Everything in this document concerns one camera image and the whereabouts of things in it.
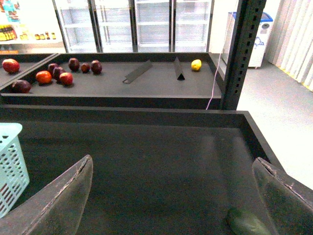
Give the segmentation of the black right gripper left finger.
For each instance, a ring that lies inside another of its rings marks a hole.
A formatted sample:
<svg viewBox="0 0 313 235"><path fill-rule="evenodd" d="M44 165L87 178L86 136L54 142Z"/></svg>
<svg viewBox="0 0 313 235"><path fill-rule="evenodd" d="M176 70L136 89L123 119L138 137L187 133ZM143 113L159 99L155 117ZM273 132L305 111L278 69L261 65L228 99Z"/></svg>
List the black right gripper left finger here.
<svg viewBox="0 0 313 235"><path fill-rule="evenodd" d="M89 197L90 155L67 169L0 220L2 235L74 235Z"/></svg>

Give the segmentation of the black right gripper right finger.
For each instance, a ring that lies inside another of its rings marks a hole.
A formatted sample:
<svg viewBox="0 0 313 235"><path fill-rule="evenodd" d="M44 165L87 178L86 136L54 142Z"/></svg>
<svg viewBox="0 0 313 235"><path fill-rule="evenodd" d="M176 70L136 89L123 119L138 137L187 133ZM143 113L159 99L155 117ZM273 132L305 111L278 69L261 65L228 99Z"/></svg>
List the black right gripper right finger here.
<svg viewBox="0 0 313 235"><path fill-rule="evenodd" d="M313 190L262 158L252 173L267 215L279 235L313 233Z"/></svg>

